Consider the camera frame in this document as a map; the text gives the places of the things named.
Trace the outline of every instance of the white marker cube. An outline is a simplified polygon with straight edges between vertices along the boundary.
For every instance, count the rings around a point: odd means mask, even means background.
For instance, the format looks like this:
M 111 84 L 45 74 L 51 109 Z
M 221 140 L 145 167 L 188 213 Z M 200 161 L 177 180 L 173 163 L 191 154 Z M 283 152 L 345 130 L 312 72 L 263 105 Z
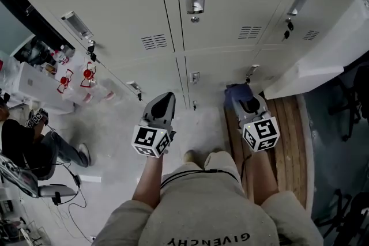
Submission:
M 275 117 L 246 123 L 243 126 L 242 137 L 254 152 L 275 147 L 279 136 Z
M 166 129 L 136 125 L 131 144 L 138 154 L 159 158 L 170 142 Z

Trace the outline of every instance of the tiled floor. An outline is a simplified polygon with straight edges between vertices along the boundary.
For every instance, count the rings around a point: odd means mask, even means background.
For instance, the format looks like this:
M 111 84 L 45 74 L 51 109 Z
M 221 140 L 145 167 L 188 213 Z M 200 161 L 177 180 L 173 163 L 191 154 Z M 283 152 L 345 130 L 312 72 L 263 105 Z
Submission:
M 352 86 L 355 73 L 356 69 L 343 76 L 346 86 Z M 349 111 L 333 116 L 327 111 L 331 106 L 345 103 L 339 86 L 328 82 L 306 93 L 304 98 L 314 149 L 315 194 L 312 218 L 315 219 L 325 213 L 336 189 L 352 196 L 360 190 L 369 191 L 366 172 L 369 161 L 369 125 L 365 119 L 361 119 L 354 125 L 352 138 L 343 142 L 341 137 L 348 132 Z M 320 230 L 325 233 L 327 228 L 325 226 Z M 337 232 L 332 232 L 326 238 L 325 245 L 332 245 L 336 236 Z
M 72 171 L 102 177 L 101 183 L 82 183 L 87 208 L 75 205 L 70 208 L 75 222 L 87 237 L 97 235 L 110 213 L 132 197 L 140 179 L 146 158 L 137 154 L 130 143 L 133 127 L 140 121 L 143 109 L 144 106 L 136 100 L 125 99 L 114 106 L 100 103 L 95 107 L 80 108 L 72 115 L 50 115 L 50 125 L 61 136 L 73 145 L 85 142 L 91 152 L 93 166 L 81 168 L 72 165 Z M 226 126 L 222 125 L 225 122 L 221 120 L 223 116 L 223 110 L 218 108 L 176 111 L 172 126 L 177 134 L 164 157 L 163 173 L 170 173 L 180 166 L 188 149 L 209 152 L 216 146 L 225 147 L 227 143 L 224 140 L 228 140 L 228 135 Z M 47 183 L 76 187 L 67 170 L 61 166 L 56 168 L 50 180 L 40 182 L 40 185 Z M 19 191 L 14 186 L 13 195 L 14 199 L 19 198 Z M 16 207 L 28 222 L 34 220 L 37 228 L 44 228 L 52 245 L 89 245 L 72 223 L 68 204 L 55 207 L 51 199 L 32 199 L 23 193 L 20 196 L 22 205 Z M 84 204 L 81 195 L 74 202 Z

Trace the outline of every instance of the ventilation slot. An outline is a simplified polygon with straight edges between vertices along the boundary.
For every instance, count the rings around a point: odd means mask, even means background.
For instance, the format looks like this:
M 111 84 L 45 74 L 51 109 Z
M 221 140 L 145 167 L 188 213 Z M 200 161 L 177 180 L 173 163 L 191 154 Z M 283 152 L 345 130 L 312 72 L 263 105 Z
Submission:
M 302 38 L 302 40 L 312 40 L 319 34 L 318 31 L 309 31 L 306 35 Z
M 260 33 L 261 27 L 242 27 L 238 39 L 256 39 Z
M 146 50 L 167 46 L 167 39 L 164 34 L 144 37 L 141 38 L 141 41 Z

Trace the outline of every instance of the blue cloth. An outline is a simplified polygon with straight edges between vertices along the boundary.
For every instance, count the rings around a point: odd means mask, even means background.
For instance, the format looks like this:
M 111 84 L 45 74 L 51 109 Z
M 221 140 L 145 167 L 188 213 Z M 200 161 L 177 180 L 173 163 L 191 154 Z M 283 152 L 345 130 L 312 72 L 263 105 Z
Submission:
M 227 85 L 226 88 L 224 106 L 228 109 L 233 108 L 232 98 L 236 101 L 249 101 L 254 96 L 248 84 L 231 84 Z

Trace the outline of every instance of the gray sneaker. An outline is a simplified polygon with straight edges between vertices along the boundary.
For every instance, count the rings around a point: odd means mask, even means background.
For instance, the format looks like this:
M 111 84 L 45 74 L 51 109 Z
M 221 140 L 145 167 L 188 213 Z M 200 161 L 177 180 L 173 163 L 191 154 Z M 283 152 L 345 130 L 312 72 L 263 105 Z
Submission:
M 89 167 L 91 164 L 91 157 L 90 157 L 90 152 L 86 146 L 86 144 L 84 143 L 80 143 L 78 145 L 78 149 L 77 149 L 78 153 L 81 156 L 81 159 L 83 161 L 83 167 Z

